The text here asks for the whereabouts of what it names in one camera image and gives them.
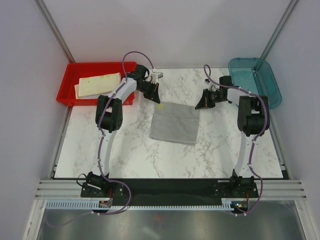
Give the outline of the grey white towel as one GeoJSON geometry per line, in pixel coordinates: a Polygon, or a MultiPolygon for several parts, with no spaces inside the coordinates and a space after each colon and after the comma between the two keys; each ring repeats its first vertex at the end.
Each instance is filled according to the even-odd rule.
{"type": "Polygon", "coordinates": [[[193,106],[162,102],[154,108],[149,137],[153,140],[194,146],[200,112],[193,106]]]}

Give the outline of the pale yellow patterned towel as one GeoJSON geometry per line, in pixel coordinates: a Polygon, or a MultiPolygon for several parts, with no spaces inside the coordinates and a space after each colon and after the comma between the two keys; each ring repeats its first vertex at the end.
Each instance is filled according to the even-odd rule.
{"type": "Polygon", "coordinates": [[[97,99],[100,95],[107,95],[114,91],[121,82],[119,72],[91,77],[82,77],[74,86],[75,98],[97,99]]]}

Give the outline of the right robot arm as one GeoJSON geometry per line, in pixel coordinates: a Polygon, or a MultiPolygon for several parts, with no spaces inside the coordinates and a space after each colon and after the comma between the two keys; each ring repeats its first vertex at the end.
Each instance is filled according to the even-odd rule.
{"type": "Polygon", "coordinates": [[[212,109],[217,103],[228,102],[238,106],[237,127],[241,133],[240,151],[235,168],[229,178],[228,190],[234,197],[241,197],[247,189],[253,191],[253,167],[257,155],[260,137],[270,126],[268,97],[254,95],[240,86],[234,86],[232,78],[225,75],[219,78],[219,88],[212,90],[213,83],[202,91],[195,106],[196,110],[212,109]]]}

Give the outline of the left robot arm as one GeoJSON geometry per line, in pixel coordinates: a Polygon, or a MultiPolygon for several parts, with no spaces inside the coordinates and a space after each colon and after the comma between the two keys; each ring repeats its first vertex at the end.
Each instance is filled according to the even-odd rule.
{"type": "Polygon", "coordinates": [[[138,64],[135,70],[125,73],[119,86],[108,95],[100,95],[97,100],[95,122],[102,136],[100,138],[97,169],[89,172],[86,183],[92,186],[92,191],[98,197],[105,197],[110,190],[106,174],[109,172],[109,160],[113,141],[123,123],[123,103],[135,91],[143,93],[143,97],[159,104],[159,80],[163,73],[155,69],[148,70],[138,64]]]}

